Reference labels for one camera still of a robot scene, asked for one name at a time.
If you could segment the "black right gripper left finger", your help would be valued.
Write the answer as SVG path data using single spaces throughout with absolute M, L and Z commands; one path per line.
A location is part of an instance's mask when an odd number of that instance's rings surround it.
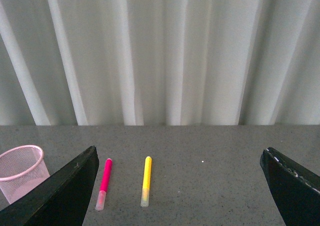
M 82 225 L 99 168 L 95 146 L 0 212 L 1 225 Z

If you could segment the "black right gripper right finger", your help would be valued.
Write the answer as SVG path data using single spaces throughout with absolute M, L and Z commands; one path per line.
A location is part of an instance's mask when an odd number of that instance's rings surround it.
M 320 177 L 269 147 L 260 157 L 275 204 L 286 225 L 320 224 Z

